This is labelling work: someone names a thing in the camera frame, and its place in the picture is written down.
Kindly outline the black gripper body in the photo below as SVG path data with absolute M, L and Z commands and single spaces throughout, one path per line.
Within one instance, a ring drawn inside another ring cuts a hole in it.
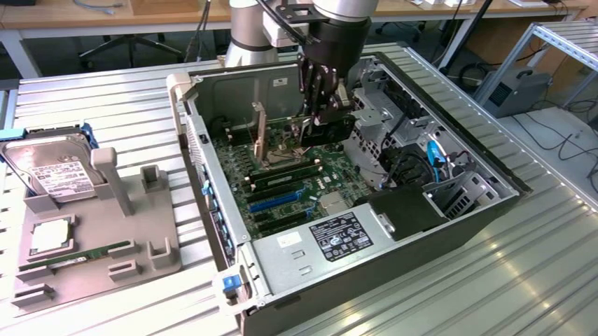
M 303 46 L 304 61 L 299 62 L 300 76 L 307 76 L 308 62 L 314 65 L 336 69 L 339 76 L 346 76 L 359 61 L 371 20 L 346 22 L 330 19 L 311 22 L 307 37 L 310 44 Z

